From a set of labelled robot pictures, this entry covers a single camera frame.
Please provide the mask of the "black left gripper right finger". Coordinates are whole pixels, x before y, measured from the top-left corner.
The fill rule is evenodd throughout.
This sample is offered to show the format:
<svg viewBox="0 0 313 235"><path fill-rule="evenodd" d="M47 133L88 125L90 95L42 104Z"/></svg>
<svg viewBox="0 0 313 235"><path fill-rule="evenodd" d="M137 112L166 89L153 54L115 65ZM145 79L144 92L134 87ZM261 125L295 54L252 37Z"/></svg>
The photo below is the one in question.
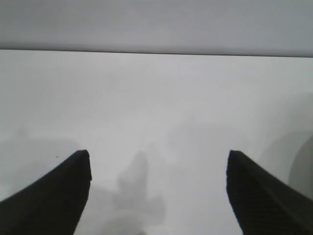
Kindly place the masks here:
<svg viewBox="0 0 313 235"><path fill-rule="evenodd" d="M311 235L313 201L241 151L227 159L226 192L245 235Z"/></svg>

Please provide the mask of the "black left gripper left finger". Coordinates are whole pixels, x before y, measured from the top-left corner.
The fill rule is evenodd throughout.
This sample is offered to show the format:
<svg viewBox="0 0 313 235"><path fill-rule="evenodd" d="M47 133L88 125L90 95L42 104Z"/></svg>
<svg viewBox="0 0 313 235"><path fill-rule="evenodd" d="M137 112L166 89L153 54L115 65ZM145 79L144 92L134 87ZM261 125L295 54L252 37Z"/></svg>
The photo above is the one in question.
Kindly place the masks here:
<svg viewBox="0 0 313 235"><path fill-rule="evenodd" d="M87 150L78 150L0 203L2 235L72 235L89 198Z"/></svg>

